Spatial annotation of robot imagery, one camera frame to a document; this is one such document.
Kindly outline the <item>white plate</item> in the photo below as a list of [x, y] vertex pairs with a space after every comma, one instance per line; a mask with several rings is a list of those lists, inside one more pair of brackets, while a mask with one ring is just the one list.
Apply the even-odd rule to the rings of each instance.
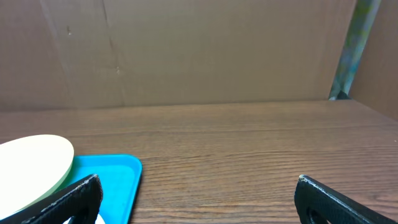
[[[63, 222], [63, 224], [70, 224], [71, 218], [69, 218], [67, 221]], [[100, 214], [97, 215], [95, 224], [105, 224], [105, 221], [103, 220], [102, 216]]]

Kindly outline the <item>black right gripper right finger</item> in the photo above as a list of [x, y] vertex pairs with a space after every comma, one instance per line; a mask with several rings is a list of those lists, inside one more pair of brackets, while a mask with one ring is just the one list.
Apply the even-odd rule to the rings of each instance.
[[397, 224], [307, 175], [298, 178], [294, 203], [304, 224]]

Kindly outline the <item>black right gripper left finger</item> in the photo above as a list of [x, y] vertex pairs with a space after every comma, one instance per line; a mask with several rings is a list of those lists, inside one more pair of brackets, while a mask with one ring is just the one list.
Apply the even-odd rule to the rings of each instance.
[[1, 220], [1, 224], [95, 224], [103, 200], [100, 178], [90, 174]]

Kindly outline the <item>yellow plate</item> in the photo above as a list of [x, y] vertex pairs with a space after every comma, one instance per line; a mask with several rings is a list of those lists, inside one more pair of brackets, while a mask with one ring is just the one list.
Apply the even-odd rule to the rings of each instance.
[[66, 179], [74, 148], [64, 137], [40, 134], [1, 144], [1, 219], [54, 193]]

